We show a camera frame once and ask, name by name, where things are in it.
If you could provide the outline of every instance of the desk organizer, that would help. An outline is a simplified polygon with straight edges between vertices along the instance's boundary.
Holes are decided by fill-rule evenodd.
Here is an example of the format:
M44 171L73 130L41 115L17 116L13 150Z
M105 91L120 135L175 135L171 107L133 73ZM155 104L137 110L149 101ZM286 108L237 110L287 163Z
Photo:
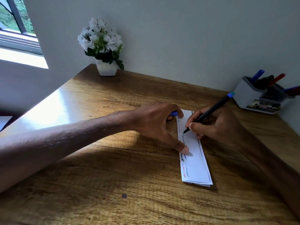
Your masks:
M240 108L273 115L295 98L285 94L279 84L260 90L250 83L250 79L244 76L234 90L233 99Z

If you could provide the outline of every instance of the white paper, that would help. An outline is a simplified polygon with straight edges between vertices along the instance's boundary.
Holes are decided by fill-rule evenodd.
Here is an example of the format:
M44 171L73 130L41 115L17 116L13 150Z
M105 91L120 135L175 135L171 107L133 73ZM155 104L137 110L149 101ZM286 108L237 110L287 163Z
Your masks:
M0 131L8 123L12 116L0 116Z
M187 155L179 153L182 181L210 187L212 185L212 178L208 170L201 142L192 131L183 133L186 129L185 124L193 112L190 110L182 111L184 117L179 118L177 116L178 139L190 151Z

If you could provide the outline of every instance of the red scribble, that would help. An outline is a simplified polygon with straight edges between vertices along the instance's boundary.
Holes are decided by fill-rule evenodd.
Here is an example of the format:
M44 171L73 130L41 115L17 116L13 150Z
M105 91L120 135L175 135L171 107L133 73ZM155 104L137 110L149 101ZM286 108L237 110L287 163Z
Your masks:
M182 168L183 168L183 176L185 177L185 167L183 166L183 164L182 164Z

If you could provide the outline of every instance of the wood grain surface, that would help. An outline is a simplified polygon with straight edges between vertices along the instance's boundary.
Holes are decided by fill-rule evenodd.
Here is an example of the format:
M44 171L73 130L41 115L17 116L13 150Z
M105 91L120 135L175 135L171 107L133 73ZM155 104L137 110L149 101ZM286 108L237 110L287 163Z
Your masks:
M100 117L146 103L182 109L226 92L89 65L0 133L1 137ZM300 137L277 115L228 106L241 123L300 171ZM167 122L177 137L176 121ZM0 224L299 224L259 170L235 148L201 140L214 185L181 181L178 153L137 132L101 139L0 195Z

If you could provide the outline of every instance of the sticker on pen holder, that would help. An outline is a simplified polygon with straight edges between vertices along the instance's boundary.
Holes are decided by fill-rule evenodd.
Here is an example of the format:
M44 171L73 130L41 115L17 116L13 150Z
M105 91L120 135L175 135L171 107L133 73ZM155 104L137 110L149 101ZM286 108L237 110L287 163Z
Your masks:
M280 104L253 100L251 105L248 105L247 108L274 113L280 110Z

